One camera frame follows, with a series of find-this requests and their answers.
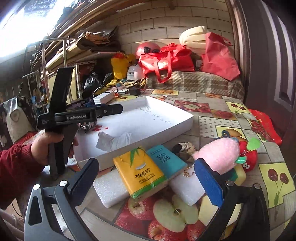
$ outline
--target red strawberry plush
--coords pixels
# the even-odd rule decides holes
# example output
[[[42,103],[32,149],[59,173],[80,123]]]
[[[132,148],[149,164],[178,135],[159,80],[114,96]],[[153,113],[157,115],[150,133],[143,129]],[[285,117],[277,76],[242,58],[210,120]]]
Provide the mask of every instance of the red strawberry plush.
[[[249,151],[247,149],[247,142],[246,141],[240,141],[239,142],[239,153],[242,155],[245,152],[245,155],[247,157],[246,162],[242,165],[245,172],[252,171],[257,163],[258,154],[257,150]]]

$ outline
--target teal tissue pack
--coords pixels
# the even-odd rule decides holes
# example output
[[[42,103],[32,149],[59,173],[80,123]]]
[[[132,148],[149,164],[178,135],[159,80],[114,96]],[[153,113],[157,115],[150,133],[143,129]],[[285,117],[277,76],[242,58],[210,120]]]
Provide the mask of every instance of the teal tissue pack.
[[[187,164],[163,145],[146,151],[154,163],[162,170],[167,179],[172,179],[187,167]]]

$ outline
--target red bag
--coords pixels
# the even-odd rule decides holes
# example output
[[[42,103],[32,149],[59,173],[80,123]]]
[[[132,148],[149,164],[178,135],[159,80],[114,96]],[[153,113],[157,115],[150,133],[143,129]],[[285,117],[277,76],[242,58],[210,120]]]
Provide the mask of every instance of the red bag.
[[[201,55],[201,71],[230,81],[240,75],[237,62],[228,50],[228,46],[231,45],[229,40],[215,33],[207,33],[205,44],[205,54]]]
[[[191,50],[186,45],[177,45],[171,43],[160,49],[159,53],[141,54],[139,65],[143,73],[155,72],[160,83],[166,82],[172,75],[172,71],[190,71],[194,72],[194,65],[190,57]],[[160,78],[159,71],[167,70],[168,74],[164,79]]]
[[[269,116],[261,111],[258,111],[258,110],[249,109],[249,111],[252,113],[253,116],[255,116],[255,118],[259,122],[261,122],[262,126],[267,131],[267,133],[270,135],[270,137],[274,140],[274,142],[280,146],[282,140],[281,140],[280,136],[274,130],[274,127],[272,125],[272,122],[271,122],[271,119],[269,118]]]

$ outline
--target white foam sheet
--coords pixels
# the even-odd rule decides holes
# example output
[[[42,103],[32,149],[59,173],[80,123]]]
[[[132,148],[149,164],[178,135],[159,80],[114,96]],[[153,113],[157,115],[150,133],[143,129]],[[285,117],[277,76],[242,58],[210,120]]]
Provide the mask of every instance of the white foam sheet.
[[[147,150],[192,128],[192,114],[158,99],[143,96],[122,101],[120,104],[123,106],[121,114],[104,116],[98,119],[98,125],[102,125],[102,131],[114,137],[119,137],[125,132],[131,133],[131,144],[106,152],[96,148],[98,132],[79,131],[76,134],[79,146],[74,147],[77,161],[93,157],[99,161],[100,170],[104,170],[114,165],[113,158],[116,156],[139,146]]]
[[[195,174],[191,177],[184,177],[184,174],[181,173],[169,182],[169,186],[189,206],[192,206],[205,194],[205,190]]]
[[[117,169],[95,179],[93,186],[106,208],[130,196]]]

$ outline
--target black plastic bag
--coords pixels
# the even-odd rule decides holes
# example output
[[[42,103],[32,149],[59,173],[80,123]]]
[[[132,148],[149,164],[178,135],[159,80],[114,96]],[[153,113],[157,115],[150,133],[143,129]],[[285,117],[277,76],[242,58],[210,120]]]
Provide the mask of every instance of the black plastic bag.
[[[104,81],[103,81],[103,86],[106,86],[107,84],[109,84],[111,82],[111,80],[113,80],[113,79],[114,79],[113,72],[106,74]]]
[[[98,87],[101,87],[102,84],[99,80],[99,75],[95,72],[90,72],[89,76],[86,78],[85,84],[84,84],[84,91],[95,91]]]

